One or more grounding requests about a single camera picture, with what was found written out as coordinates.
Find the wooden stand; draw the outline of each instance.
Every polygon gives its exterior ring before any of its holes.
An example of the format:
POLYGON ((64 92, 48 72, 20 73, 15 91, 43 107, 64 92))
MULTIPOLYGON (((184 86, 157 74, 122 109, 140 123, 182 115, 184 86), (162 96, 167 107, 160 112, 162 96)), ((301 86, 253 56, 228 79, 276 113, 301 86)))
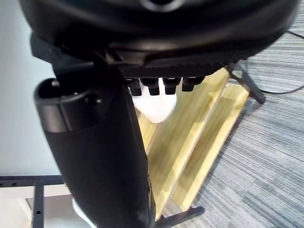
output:
POLYGON ((227 84, 229 72, 207 76, 191 93, 177 89, 177 105, 164 122, 139 114, 148 154, 149 175, 159 219, 168 200, 190 208, 249 96, 241 85, 227 84))

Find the black cable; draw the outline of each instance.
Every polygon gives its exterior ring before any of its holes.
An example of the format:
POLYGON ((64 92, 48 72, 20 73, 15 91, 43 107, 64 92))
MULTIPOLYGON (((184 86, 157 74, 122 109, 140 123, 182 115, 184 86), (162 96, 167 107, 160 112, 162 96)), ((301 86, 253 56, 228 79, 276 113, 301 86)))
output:
MULTIPOLYGON (((299 37, 299 38, 302 38, 304 39, 304 36, 300 35, 300 34, 297 34, 297 33, 294 33, 294 32, 291 32, 291 31, 288 31, 289 34, 291 35, 294 35, 296 37, 299 37)), ((248 59, 246 59, 246 62, 245 62, 245 67, 246 67, 246 71, 247 73, 249 74, 249 70, 248 70, 248 59)), ((298 90, 301 90, 304 88, 304 85, 303 86, 300 86, 299 88, 296 88, 294 90, 291 90, 291 91, 286 91, 286 92, 271 92, 271 91, 267 91, 267 90, 263 90, 263 89, 260 89, 263 93, 266 93, 266 94, 275 94, 275 95, 279 95, 279 94, 291 94, 291 93, 294 93, 298 90)))

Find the white object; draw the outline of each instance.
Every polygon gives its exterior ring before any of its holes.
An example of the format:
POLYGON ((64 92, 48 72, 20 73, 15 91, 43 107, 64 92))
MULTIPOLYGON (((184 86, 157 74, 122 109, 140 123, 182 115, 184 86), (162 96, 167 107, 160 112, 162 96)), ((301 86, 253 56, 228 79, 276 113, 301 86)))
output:
POLYGON ((165 94, 162 78, 159 79, 160 94, 151 96, 149 88, 142 86, 142 95, 133 96, 134 106, 145 115, 152 123, 166 120, 175 108, 177 97, 165 94))
POLYGON ((81 208, 78 206, 78 204, 76 203, 75 199, 72 199, 72 204, 73 204, 73 208, 74 211, 76 212, 77 215, 80 216, 80 218, 82 218, 84 221, 86 221, 91 228, 97 228, 97 226, 95 226, 91 220, 89 220, 89 218, 85 215, 85 213, 81 210, 81 208))

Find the gray carpet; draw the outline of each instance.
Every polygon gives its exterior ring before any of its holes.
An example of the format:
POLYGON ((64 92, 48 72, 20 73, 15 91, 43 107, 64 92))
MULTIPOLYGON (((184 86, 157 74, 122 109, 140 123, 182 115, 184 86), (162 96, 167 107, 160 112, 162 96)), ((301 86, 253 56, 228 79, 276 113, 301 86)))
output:
MULTIPOLYGON (((304 4, 291 31, 304 35, 304 4)), ((304 40, 285 34, 248 65, 264 90, 304 85, 304 40)), ((266 96, 247 102, 197 195, 205 214, 177 227, 304 227, 304 90, 266 96)))

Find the metal bar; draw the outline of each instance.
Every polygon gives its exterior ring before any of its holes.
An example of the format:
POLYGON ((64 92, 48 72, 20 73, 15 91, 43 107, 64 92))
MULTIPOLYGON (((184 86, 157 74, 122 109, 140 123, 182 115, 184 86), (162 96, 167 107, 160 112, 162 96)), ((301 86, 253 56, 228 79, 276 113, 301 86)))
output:
POLYGON ((34 186, 41 182, 44 185, 64 184, 60 175, 56 176, 0 176, 0 188, 34 186))
POLYGON ((159 221, 156 222, 156 228, 170 228, 173 226, 176 226, 180 223, 183 223, 187 220, 190 220, 192 218, 195 218, 197 216, 202 215, 205 212, 205 209, 203 207, 197 207, 197 208, 190 208, 189 210, 169 216, 167 218, 161 217, 159 221))
POLYGON ((32 228, 43 228, 44 226, 44 185, 41 182, 35 183, 34 207, 32 228))
POLYGON ((248 72, 246 72, 239 63, 231 64, 227 66, 226 69, 228 70, 230 77, 232 79, 237 80, 237 82, 240 83, 240 85, 243 86, 250 93, 251 97, 253 97, 260 104, 265 103, 265 95, 256 86, 254 81, 249 76, 248 72))

